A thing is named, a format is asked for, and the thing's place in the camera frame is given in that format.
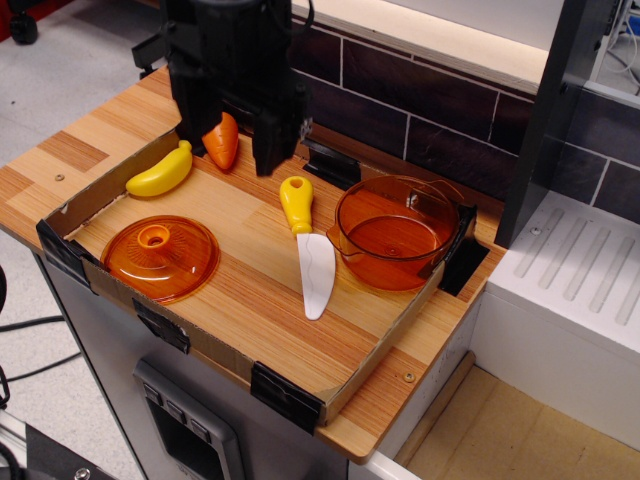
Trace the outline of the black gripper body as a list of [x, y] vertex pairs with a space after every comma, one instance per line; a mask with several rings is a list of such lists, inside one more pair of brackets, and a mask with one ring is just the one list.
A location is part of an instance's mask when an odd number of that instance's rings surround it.
[[202, 59], [178, 47], [167, 52], [172, 84], [200, 84], [220, 97], [222, 112], [241, 117], [239, 123], [254, 131], [255, 118], [264, 110], [306, 118], [306, 135], [312, 131], [309, 113], [311, 91], [289, 62], [288, 44], [277, 45], [262, 59], [252, 59], [242, 73], [229, 73], [208, 67]]

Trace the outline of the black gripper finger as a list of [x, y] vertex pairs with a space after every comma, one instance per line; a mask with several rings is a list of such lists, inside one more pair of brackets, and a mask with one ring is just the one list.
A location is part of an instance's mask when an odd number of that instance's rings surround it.
[[252, 139], [256, 175], [271, 176], [282, 162], [294, 155], [305, 135], [304, 116], [286, 117], [269, 110], [262, 111], [255, 118]]
[[172, 84], [171, 87], [181, 116], [176, 127], [179, 138], [191, 144], [193, 153], [205, 153], [203, 136], [222, 118], [220, 97], [213, 89], [200, 84]]

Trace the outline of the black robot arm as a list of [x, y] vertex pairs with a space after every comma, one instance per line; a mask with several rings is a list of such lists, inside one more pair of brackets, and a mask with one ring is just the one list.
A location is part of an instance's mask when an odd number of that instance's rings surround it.
[[249, 120], [256, 173], [271, 175], [311, 128], [311, 91], [287, 53], [300, 30], [289, 1], [163, 1], [171, 93], [179, 136], [203, 149], [203, 137], [240, 112]]

